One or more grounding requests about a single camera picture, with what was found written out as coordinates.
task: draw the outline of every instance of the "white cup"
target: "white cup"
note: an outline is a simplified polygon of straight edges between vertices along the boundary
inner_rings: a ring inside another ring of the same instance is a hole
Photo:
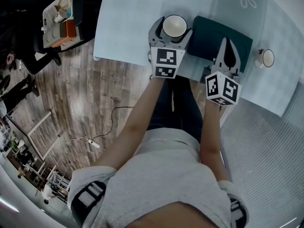
[[[275,62],[275,55],[270,49],[260,49],[255,60],[255,66],[258,69],[272,67]]]
[[[170,15],[163,22],[162,29],[168,36],[176,38],[185,34],[187,23],[179,15]]]
[[[54,18],[54,22],[59,23],[66,18],[67,18],[67,11],[65,11],[64,9],[59,9],[56,17]]]

